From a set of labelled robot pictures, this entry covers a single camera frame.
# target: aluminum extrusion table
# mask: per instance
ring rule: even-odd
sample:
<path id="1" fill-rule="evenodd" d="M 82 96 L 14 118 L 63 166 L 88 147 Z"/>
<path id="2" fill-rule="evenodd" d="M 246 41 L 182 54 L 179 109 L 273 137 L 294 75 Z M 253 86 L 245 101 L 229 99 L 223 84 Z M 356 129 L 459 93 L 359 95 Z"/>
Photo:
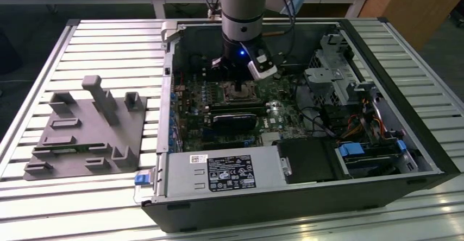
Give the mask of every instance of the aluminum extrusion table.
<path id="1" fill-rule="evenodd" d="M 163 20 L 71 21 L 0 145 L 0 233 L 5 240 L 420 240 L 464 234 L 464 177 L 383 208 L 193 233 L 166 234 L 134 202 L 135 173 L 24 181 L 24 165 L 48 121 L 52 92 L 98 74 L 114 97 L 149 97 L 141 169 L 155 165 Z M 388 23 L 350 20 L 425 125 L 464 170 L 464 106 Z M 363 63 L 356 61 L 369 80 Z"/>

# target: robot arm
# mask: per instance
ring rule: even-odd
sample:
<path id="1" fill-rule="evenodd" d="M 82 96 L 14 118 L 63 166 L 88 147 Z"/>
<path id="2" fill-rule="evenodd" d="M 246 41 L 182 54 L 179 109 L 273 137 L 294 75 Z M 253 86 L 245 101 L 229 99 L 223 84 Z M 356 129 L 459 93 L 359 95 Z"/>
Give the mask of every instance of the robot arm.
<path id="1" fill-rule="evenodd" d="M 292 1 L 298 11 L 304 0 Z M 238 82 L 244 66 L 248 67 L 254 80 L 261 80 L 277 72 L 273 56 L 261 36 L 262 17 L 266 8 L 288 14 L 286 9 L 292 8 L 289 4 L 290 0 L 221 0 L 225 39 L 221 64 L 235 70 Z"/>

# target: barcode sticker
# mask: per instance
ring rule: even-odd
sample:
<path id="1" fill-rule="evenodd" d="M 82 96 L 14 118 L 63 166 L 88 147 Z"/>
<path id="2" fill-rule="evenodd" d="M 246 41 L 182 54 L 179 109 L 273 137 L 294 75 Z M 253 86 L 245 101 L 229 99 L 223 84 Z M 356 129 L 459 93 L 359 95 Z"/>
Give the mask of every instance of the barcode sticker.
<path id="1" fill-rule="evenodd" d="M 206 163 L 207 155 L 190 155 L 190 163 Z"/>

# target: blue tab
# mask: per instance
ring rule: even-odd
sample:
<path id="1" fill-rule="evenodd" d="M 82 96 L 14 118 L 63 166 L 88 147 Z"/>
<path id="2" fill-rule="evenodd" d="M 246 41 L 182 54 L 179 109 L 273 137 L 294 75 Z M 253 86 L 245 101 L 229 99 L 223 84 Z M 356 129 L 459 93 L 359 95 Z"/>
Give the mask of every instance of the blue tab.
<path id="1" fill-rule="evenodd" d="M 346 149 L 345 149 L 342 146 L 341 146 L 341 147 L 338 147 L 338 151 L 340 151 L 341 157 L 348 156 Z"/>
<path id="2" fill-rule="evenodd" d="M 401 152 L 408 150 L 407 144 L 401 139 L 397 141 L 397 145 L 400 147 Z"/>
<path id="3" fill-rule="evenodd" d="M 348 155 L 364 154 L 363 146 L 357 142 L 345 143 L 342 146 L 340 146 L 338 150 L 340 150 L 340 154 L 342 157 L 345 157 Z"/>
<path id="4" fill-rule="evenodd" d="M 150 175 L 149 174 L 141 174 L 135 176 L 135 185 L 149 185 L 150 184 Z"/>

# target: power supply label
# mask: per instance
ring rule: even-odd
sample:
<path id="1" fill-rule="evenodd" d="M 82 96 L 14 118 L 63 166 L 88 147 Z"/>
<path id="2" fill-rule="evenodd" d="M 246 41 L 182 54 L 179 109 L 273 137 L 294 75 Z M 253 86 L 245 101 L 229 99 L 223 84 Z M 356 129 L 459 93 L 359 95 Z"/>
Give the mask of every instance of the power supply label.
<path id="1" fill-rule="evenodd" d="M 207 162 L 210 191 L 256 188 L 250 155 L 209 158 Z"/>

